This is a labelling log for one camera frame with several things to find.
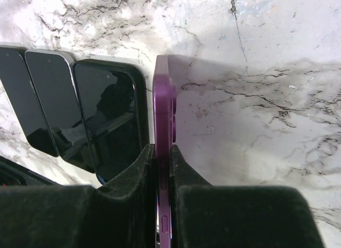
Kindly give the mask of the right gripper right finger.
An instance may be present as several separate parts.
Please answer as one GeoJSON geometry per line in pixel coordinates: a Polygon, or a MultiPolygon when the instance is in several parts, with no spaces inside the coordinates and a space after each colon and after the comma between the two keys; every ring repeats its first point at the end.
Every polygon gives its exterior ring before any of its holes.
{"type": "Polygon", "coordinates": [[[306,199],[285,186],[213,186],[172,147],[175,247],[323,247],[306,199]]]}

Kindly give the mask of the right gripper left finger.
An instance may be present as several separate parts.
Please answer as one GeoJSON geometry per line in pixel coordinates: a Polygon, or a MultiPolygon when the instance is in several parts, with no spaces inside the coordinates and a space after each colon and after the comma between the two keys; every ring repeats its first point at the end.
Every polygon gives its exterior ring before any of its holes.
{"type": "Polygon", "coordinates": [[[99,188],[1,186],[1,247],[155,247],[154,146],[99,188]]]}

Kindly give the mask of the black phone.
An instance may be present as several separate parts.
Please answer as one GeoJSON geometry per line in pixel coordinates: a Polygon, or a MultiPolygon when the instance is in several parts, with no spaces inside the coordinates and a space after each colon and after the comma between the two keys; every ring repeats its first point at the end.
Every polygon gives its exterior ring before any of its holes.
{"type": "Polygon", "coordinates": [[[1,47],[1,82],[28,143],[35,149],[59,155],[30,82],[22,47],[1,47]]]}

